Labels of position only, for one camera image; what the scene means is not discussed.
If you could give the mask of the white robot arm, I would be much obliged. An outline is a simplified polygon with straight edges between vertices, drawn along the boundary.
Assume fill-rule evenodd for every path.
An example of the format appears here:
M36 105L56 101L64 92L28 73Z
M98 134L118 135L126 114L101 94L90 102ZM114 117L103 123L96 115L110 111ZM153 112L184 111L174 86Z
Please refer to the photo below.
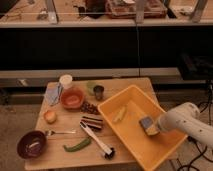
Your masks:
M213 126L198 120L199 115L199 108L194 103L186 102L160 115L157 119L157 127L161 132L178 129L213 148Z

